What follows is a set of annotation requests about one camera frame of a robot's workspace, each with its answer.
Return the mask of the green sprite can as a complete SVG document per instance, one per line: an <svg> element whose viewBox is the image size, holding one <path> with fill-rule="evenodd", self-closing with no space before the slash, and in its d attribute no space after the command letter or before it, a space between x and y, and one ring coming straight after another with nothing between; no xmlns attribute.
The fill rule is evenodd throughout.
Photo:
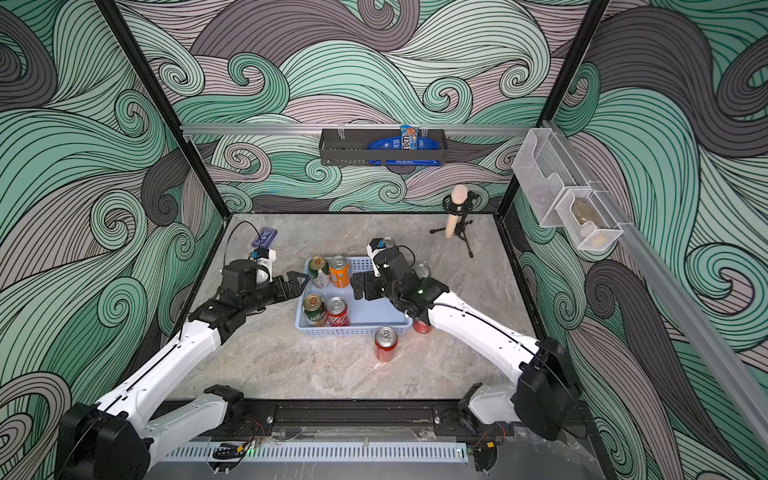
<svg viewBox="0 0 768 480"><path fill-rule="evenodd" d="M425 263L419 263L414 268L415 273L419 279L426 279L431 277L431 270Z"/></svg>

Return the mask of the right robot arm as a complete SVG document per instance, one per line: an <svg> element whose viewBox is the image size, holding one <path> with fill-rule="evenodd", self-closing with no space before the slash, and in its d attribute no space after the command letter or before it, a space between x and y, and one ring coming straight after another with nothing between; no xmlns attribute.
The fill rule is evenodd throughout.
<svg viewBox="0 0 768 480"><path fill-rule="evenodd" d="M521 423L545 440L562 436L580 397L564 345L508 328L444 283L419 277L399 248L386 246L381 238L370 242L367 256L378 296L411 320L459 339L506 375L506 384L480 384L464 397L458 411L468 433L497 423Z"/></svg>

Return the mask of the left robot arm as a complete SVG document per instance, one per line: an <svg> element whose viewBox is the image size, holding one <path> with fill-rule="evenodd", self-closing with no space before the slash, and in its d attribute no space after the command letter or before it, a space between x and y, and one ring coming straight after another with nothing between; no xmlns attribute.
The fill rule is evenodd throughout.
<svg viewBox="0 0 768 480"><path fill-rule="evenodd" d="M77 403L59 422L58 479L142 479L168 453L244 415L243 395L217 385L161 417L157 409L248 316L300 297L307 274L273 275L273 258L234 260L215 295L190 313L170 340L134 374L95 403Z"/></svg>

